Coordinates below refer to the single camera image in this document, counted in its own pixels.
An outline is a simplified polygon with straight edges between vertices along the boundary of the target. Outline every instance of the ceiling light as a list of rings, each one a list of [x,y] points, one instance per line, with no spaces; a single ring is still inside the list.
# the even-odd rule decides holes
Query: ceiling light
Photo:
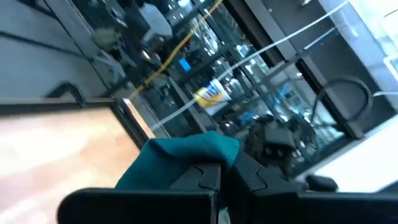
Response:
[[[142,51],[142,55],[143,55],[146,59],[150,60],[150,56],[149,56],[149,54],[148,54],[145,50]]]
[[[282,118],[284,121],[287,121],[287,117],[285,115],[281,115],[280,118]]]
[[[178,5],[180,5],[181,7],[187,6],[189,5],[190,0],[179,0],[178,1]]]
[[[251,70],[251,67],[249,65],[245,65],[244,67],[249,71],[251,75],[253,75],[253,70]]]
[[[305,6],[305,5],[307,5],[308,3],[310,3],[312,0],[302,0],[302,2],[301,2],[301,5],[302,6]]]

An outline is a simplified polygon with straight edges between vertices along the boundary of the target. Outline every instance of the yellow wire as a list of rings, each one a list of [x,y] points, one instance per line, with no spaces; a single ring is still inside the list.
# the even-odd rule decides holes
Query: yellow wire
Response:
[[[167,68],[167,66],[169,66],[169,64],[178,54],[182,46],[184,46],[184,44],[191,39],[195,31],[199,29],[200,25],[204,23],[204,21],[210,16],[210,14],[213,13],[223,1],[224,0],[218,0],[214,4],[214,6],[208,11],[208,13],[199,20],[199,23],[191,30],[191,32],[174,48],[173,52],[170,54],[168,59],[163,63],[163,65],[153,75],[151,75],[147,80],[145,80],[144,83],[146,85],[153,82]],[[139,87],[137,87],[136,90],[129,96],[129,99],[133,100],[144,88],[145,88],[144,85],[140,85]]]

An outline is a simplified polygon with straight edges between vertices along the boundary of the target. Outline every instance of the wooden floor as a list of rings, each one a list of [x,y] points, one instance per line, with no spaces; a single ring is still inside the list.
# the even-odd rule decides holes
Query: wooden floor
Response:
[[[0,118],[0,223],[56,223],[64,196],[114,187],[138,154],[109,109]]]

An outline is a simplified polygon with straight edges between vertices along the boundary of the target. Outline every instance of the white cable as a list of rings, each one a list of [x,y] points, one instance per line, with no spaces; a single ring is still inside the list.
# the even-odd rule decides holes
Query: white cable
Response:
[[[299,29],[298,31],[288,35],[287,37],[278,40],[277,42],[274,42],[273,44],[268,45],[267,47],[264,47],[263,49],[257,51],[256,53],[253,53],[252,55],[248,56],[247,58],[241,60],[240,62],[236,63],[235,65],[233,65],[232,67],[230,67],[229,69],[227,69],[225,72],[223,72],[217,79],[221,80],[223,79],[227,74],[231,73],[232,70],[234,70],[235,68],[238,68],[240,65],[242,65],[243,63],[249,61],[250,59],[260,55],[261,53],[265,52],[266,50],[269,50],[272,47],[275,47],[278,44],[281,44],[283,42],[285,42],[286,40],[291,39],[292,37],[296,36],[297,34],[307,30],[308,28],[310,28],[311,26],[314,26],[315,24],[319,23],[320,21],[324,20],[325,18],[329,17],[330,15],[332,15],[333,13],[339,11],[342,7],[344,7],[347,3],[349,3],[349,1],[345,1],[343,3],[341,3],[339,6],[337,6],[334,10],[328,12],[327,14],[325,14],[324,16],[322,16],[321,18],[313,21],[312,23],[308,24],[307,26]],[[168,115],[167,117],[165,117],[164,119],[162,119],[161,121],[159,121],[158,123],[154,124],[152,127],[150,127],[150,129],[152,131],[160,128],[163,124],[169,122],[171,119],[175,118],[176,116],[178,116],[180,113],[182,113],[183,111],[185,111],[186,109],[188,109],[190,106],[192,106],[193,104],[196,103],[196,99],[192,99],[191,101],[189,101],[186,105],[182,106],[180,109],[178,109],[177,111],[173,112],[172,114]]]
[[[373,94],[375,96],[391,96],[391,95],[398,95],[398,91],[379,91]]]

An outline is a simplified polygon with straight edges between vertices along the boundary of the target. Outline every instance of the teal fabric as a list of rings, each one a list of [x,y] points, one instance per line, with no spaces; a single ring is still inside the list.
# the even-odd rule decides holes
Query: teal fabric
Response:
[[[187,138],[151,139],[115,189],[167,189],[198,162],[221,162],[228,171],[239,152],[236,139],[214,131]]]

